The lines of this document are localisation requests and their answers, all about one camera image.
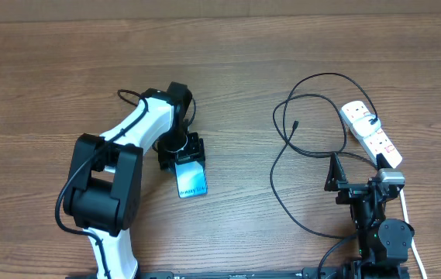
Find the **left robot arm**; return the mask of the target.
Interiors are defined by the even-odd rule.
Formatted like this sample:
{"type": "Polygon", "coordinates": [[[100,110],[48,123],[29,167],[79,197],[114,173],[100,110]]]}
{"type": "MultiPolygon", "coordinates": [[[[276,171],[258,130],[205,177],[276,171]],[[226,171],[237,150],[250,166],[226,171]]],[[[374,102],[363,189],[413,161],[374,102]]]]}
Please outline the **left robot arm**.
{"type": "Polygon", "coordinates": [[[159,167],[174,174],[180,198],[205,195],[204,141],[186,117],[196,104],[185,84],[137,95],[134,110],[114,128],[78,137],[54,218],[66,233],[89,238],[94,278],[138,278],[130,227],[140,206],[143,157],[153,149],[159,167]]]}

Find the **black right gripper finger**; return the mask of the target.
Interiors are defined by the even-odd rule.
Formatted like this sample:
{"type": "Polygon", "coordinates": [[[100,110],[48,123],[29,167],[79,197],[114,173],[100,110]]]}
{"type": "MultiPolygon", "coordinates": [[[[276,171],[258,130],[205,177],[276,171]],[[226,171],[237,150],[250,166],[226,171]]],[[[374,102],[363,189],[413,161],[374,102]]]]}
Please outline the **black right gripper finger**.
{"type": "Polygon", "coordinates": [[[344,169],[337,153],[331,153],[329,172],[324,185],[325,191],[340,191],[348,185],[344,169]]]}
{"type": "Polygon", "coordinates": [[[376,163],[377,163],[377,170],[381,170],[384,168],[391,168],[391,165],[388,163],[387,159],[385,158],[384,154],[379,153],[376,156],[376,163]]]}

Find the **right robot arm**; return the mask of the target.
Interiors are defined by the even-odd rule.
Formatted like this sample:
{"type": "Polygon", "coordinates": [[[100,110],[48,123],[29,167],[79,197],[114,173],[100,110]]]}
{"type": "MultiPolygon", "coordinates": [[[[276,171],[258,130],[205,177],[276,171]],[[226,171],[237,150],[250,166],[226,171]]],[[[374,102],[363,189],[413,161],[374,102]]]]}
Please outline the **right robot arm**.
{"type": "Polygon", "coordinates": [[[406,267],[415,230],[407,221],[389,219],[385,205],[401,194],[405,186],[403,173],[393,168],[378,154],[377,173],[365,184],[351,184],[345,175],[338,155],[330,157],[325,191],[337,193],[336,204],[348,205],[356,232],[333,246],[321,259],[318,278],[408,278],[406,267]],[[330,272],[322,270],[328,256],[342,245],[356,240],[360,257],[335,267],[330,272]]]}

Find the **blue Galaxy smartphone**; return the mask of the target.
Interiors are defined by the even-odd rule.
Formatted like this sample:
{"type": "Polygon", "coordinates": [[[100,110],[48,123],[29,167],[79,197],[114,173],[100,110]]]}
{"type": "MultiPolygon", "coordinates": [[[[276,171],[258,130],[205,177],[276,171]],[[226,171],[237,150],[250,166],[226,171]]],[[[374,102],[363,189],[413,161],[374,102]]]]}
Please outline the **blue Galaxy smartphone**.
{"type": "Polygon", "coordinates": [[[203,162],[192,161],[186,164],[175,164],[175,174],[179,198],[192,198],[208,193],[203,162]]]}

